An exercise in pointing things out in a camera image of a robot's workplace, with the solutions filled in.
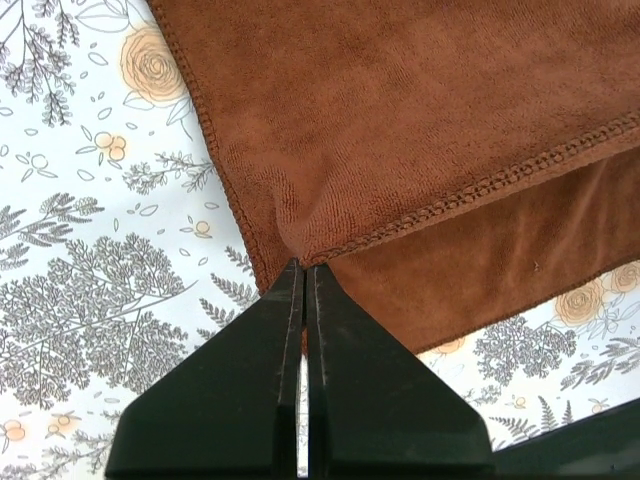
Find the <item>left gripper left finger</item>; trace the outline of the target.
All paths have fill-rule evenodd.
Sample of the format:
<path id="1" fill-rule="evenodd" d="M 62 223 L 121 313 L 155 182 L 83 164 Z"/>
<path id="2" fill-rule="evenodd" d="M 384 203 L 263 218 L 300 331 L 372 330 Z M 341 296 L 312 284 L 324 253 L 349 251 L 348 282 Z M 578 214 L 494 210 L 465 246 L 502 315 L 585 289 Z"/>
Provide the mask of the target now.
<path id="1" fill-rule="evenodd" d="M 122 413 L 108 475 L 294 475 L 305 274 L 271 289 Z"/>

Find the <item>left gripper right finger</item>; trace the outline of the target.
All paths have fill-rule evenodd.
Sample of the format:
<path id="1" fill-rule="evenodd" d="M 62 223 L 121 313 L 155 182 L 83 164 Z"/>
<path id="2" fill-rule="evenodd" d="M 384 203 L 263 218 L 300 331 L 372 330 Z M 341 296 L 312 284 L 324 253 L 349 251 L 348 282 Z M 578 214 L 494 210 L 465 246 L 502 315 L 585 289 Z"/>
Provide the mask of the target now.
<path id="1" fill-rule="evenodd" d="M 491 475 L 479 413 L 366 313 L 326 266 L 306 275 L 309 472 Z"/>

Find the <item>orange brown towel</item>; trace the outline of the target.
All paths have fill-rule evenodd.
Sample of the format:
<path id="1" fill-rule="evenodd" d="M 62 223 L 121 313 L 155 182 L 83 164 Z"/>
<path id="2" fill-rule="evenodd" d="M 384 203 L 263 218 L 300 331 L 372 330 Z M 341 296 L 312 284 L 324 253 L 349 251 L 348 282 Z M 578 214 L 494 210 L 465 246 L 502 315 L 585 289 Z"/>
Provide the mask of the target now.
<path id="1" fill-rule="evenodd" d="M 635 1 L 154 1 L 268 290 L 420 353 L 639 257 Z"/>

